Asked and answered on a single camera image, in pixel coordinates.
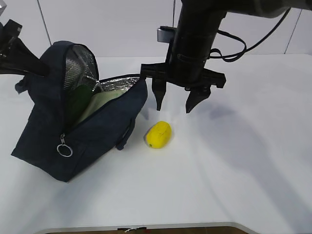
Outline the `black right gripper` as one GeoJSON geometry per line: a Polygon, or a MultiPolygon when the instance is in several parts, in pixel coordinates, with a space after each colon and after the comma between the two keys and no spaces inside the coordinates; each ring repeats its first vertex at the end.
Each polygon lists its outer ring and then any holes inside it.
{"type": "Polygon", "coordinates": [[[223,73],[205,69],[209,57],[192,58],[182,54],[173,55],[172,49],[167,51],[165,62],[141,64],[140,76],[142,78],[155,78],[152,80],[152,91],[156,98],[156,109],[161,110],[162,101],[166,94],[166,82],[180,87],[189,87],[190,93],[186,101],[186,113],[190,113],[200,102],[209,98],[210,86],[223,88],[226,78],[223,73]]]}

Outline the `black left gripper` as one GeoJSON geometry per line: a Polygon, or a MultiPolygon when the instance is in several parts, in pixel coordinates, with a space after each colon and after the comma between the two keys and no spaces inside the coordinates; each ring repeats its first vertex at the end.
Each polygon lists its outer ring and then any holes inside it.
{"type": "Polygon", "coordinates": [[[0,57],[4,58],[4,65],[0,66],[0,74],[48,76],[49,66],[37,58],[19,39],[21,30],[22,25],[12,19],[2,27],[0,57]]]}

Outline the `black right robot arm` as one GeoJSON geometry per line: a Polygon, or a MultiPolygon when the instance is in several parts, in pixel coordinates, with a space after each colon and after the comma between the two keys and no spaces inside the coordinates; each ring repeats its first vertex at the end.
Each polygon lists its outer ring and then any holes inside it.
{"type": "Polygon", "coordinates": [[[211,86],[223,88],[226,78],[223,73],[206,69],[205,63],[212,53],[218,53],[225,62],[234,62],[249,49],[237,54],[223,56],[212,48],[217,34],[240,40],[219,27],[228,12],[263,18],[286,16],[291,8],[311,10],[310,0],[184,0],[177,27],[162,26],[157,40],[168,43],[164,63],[142,64],[142,78],[152,79],[152,91],[157,110],[161,109],[167,83],[183,87],[190,94],[186,112],[190,113],[211,94],[211,86]]]}

